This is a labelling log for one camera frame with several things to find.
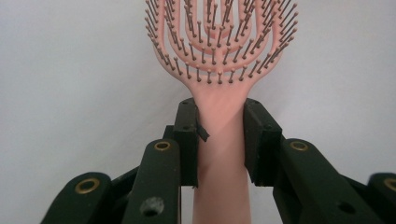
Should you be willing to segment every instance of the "pink hairbrush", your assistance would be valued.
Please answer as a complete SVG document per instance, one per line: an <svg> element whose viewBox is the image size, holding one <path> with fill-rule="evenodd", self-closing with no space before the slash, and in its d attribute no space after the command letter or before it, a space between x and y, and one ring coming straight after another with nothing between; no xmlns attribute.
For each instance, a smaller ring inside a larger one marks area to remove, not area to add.
<svg viewBox="0 0 396 224"><path fill-rule="evenodd" d="M297 31L297 5L290 1L204 0L199 14L197 1L185 0L182 7L179 0L146 0L146 27L157 58L189 88L210 134L199 142L194 224L250 223L243 106L251 87L276 66ZM270 39L271 48L258 60Z"/></svg>

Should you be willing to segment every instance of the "white surface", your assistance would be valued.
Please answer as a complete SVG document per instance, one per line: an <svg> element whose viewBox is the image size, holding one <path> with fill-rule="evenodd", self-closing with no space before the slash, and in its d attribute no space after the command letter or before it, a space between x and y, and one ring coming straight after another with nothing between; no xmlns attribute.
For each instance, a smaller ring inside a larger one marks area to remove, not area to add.
<svg viewBox="0 0 396 224"><path fill-rule="evenodd" d="M0 1L0 223L38 223L76 175L115 178L172 124L187 89L156 62L144 1ZM250 94L286 137L366 183L396 172L396 2L300 0L299 32ZM183 189L191 220L192 189ZM280 223L251 189L253 223Z"/></svg>

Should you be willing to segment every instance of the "vented brush head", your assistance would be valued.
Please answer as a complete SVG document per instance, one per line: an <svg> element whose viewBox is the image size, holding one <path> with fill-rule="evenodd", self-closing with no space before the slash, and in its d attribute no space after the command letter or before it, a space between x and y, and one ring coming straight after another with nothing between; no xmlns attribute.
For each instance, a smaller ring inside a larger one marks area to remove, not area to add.
<svg viewBox="0 0 396 224"><path fill-rule="evenodd" d="M197 2L185 0L182 6L180 0L146 0L146 27L156 55L187 86L191 81L210 84L215 77L218 84L253 79L252 85L275 67L297 31L297 4L291 0L204 0L203 12L198 12ZM176 57L165 47L166 30ZM272 46L258 59L271 33Z"/></svg>

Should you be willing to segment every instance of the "brass ring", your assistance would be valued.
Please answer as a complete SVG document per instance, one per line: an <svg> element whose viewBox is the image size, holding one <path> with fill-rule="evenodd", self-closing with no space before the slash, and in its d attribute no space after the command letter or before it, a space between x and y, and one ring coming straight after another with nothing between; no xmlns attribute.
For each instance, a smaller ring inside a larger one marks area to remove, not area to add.
<svg viewBox="0 0 396 224"><path fill-rule="evenodd" d="M387 186L389 189L393 190L396 192L396 179L395 178L386 178L384 180L385 186Z"/></svg>
<svg viewBox="0 0 396 224"><path fill-rule="evenodd" d="M299 151L307 151L309 149L305 143L298 141L290 142L290 147Z"/></svg>
<svg viewBox="0 0 396 224"><path fill-rule="evenodd" d="M88 188L85 188L84 184L87 184L87 183L92 183L92 185L89 186ZM99 187L99 185L100 185L100 181L97 178L93 178L93 177L87 178L87 179L80 181L78 184L76 184L75 191L78 194L86 194L86 193L96 190Z"/></svg>
<svg viewBox="0 0 396 224"><path fill-rule="evenodd" d="M165 151L171 147L171 144L168 142L158 142L157 144L154 145L154 148L159 150L159 151Z"/></svg>

